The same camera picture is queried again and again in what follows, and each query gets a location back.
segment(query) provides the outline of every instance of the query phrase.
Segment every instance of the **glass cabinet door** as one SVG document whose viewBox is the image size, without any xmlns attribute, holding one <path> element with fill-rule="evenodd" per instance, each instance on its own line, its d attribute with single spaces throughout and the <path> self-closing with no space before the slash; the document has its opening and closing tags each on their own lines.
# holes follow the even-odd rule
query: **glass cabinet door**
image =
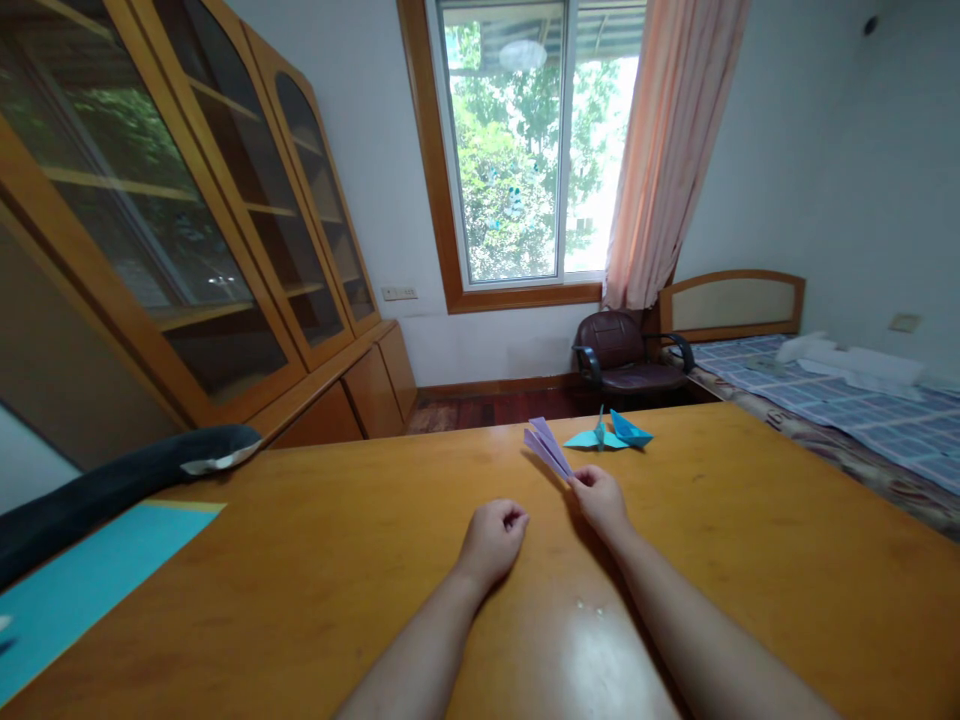
<svg viewBox="0 0 960 720">
<path fill-rule="evenodd" d="M 311 201 L 310 211 L 314 221 L 323 229 L 354 331 L 365 332 L 380 322 L 380 314 L 320 123 L 316 95 L 306 78 L 256 32 L 247 25 L 244 25 L 244 31 L 257 59 L 267 94 L 278 108 L 287 150 L 293 158 L 301 186 Z"/>
<path fill-rule="evenodd" d="M 305 369 L 212 177 L 184 160 L 198 153 L 173 99 L 145 84 L 142 38 L 125 45 L 111 12 L 0 5 L 0 178 L 178 406 L 243 421 Z"/>
<path fill-rule="evenodd" d="M 276 118 L 261 102 L 255 65 L 242 57 L 231 28 L 245 43 L 239 18 L 200 0 L 137 3 L 161 63 L 168 71 L 221 186 L 234 205 L 251 252 L 262 257 L 267 284 L 284 313 L 310 369 L 353 340 L 343 304 L 323 257 L 320 240 L 304 218 L 302 199 L 291 184 L 292 168 L 275 140 Z M 241 45 L 249 55 L 249 49 Z"/>
</svg>

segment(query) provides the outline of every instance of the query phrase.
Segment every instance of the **white wall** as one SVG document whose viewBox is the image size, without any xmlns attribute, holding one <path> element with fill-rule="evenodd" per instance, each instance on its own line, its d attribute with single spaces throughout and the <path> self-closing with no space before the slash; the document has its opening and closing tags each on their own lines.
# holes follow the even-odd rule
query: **white wall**
<svg viewBox="0 0 960 720">
<path fill-rule="evenodd" d="M 421 386 L 553 375 L 593 305 L 448 316 L 403 42 L 394 0 L 228 0 L 302 70 L 320 111 L 371 280 L 419 299 L 380 302 L 399 317 Z M 812 193 L 811 159 L 872 0 L 758 0 L 682 277 L 731 267 L 785 267 L 785 229 Z"/>
<path fill-rule="evenodd" d="M 801 238 L 804 325 L 960 380 L 960 3 L 895 6 L 859 60 Z"/>
<path fill-rule="evenodd" d="M 56 490 L 80 472 L 0 405 L 0 515 Z"/>
<path fill-rule="evenodd" d="M 806 271 L 824 132 L 876 0 L 754 0 L 677 280 L 718 270 Z"/>
</svg>

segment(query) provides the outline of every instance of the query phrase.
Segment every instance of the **blue plaid bedding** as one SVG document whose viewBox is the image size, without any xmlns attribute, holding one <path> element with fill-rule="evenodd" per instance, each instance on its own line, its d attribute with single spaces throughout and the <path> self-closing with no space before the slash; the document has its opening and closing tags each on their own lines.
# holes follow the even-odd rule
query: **blue plaid bedding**
<svg viewBox="0 0 960 720">
<path fill-rule="evenodd" d="M 765 397 L 817 423 L 835 427 L 891 462 L 960 495 L 960 398 L 922 389 L 923 402 L 852 388 L 788 363 L 785 375 L 751 370 L 751 358 L 772 360 L 786 335 L 693 345 L 697 365 L 731 385 Z M 677 347 L 671 347 L 679 355 Z"/>
</svg>

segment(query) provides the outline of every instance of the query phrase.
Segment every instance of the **glass pane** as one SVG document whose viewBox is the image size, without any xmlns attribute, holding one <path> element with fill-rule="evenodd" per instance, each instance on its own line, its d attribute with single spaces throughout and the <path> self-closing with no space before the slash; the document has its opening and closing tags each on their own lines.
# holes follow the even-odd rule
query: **glass pane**
<svg viewBox="0 0 960 720">
<path fill-rule="evenodd" d="M 0 111 L 213 402 L 286 365 L 100 0 L 0 13 Z"/>
<path fill-rule="evenodd" d="M 441 2 L 470 282 L 555 275 L 563 3 Z"/>
<path fill-rule="evenodd" d="M 307 342 L 343 331 L 253 81 L 220 23 L 199 0 L 158 0 L 180 64 L 257 228 Z"/>
<path fill-rule="evenodd" d="M 606 267 L 645 15 L 622 1 L 577 13 L 564 272 Z"/>
<path fill-rule="evenodd" d="M 323 223 L 323 231 L 333 252 L 333 261 L 343 280 L 347 299 L 357 320 L 374 311 L 370 288 L 363 277 L 356 241 L 347 225 L 340 193 L 334 180 L 327 147 L 317 125 L 313 109 L 293 78 L 285 73 L 277 75 L 277 94 L 300 164 L 310 183 L 313 202 Z"/>
</svg>

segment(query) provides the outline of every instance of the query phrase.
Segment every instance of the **electrical socket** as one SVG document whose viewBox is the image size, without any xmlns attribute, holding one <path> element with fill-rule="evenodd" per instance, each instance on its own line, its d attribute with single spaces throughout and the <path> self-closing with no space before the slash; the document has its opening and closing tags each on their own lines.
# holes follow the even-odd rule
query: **electrical socket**
<svg viewBox="0 0 960 720">
<path fill-rule="evenodd" d="M 380 288 L 380 292 L 383 294 L 383 299 L 387 301 L 417 299 L 417 289 L 412 287 L 394 287 L 391 285 Z"/>
<path fill-rule="evenodd" d="M 907 315 L 897 313 L 890 321 L 890 329 L 896 332 L 912 333 L 920 326 L 921 317 L 919 315 Z"/>
</svg>

